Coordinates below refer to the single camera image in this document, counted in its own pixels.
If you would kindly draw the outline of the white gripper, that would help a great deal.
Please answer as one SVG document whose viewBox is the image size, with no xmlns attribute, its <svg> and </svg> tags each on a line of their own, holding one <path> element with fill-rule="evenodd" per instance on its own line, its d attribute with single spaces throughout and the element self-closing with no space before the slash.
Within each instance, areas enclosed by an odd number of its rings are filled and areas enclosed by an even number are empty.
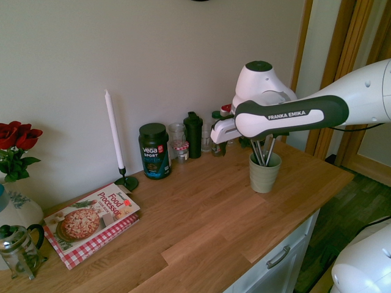
<svg viewBox="0 0 391 293">
<path fill-rule="evenodd" d="M 214 143 L 219 144 L 221 156 L 225 156 L 229 140 L 239 138 L 238 142 L 241 148 L 249 147 L 249 139 L 241 136 L 242 134 L 236 128 L 234 118 L 217 121 L 211 130 L 211 139 Z"/>
</svg>

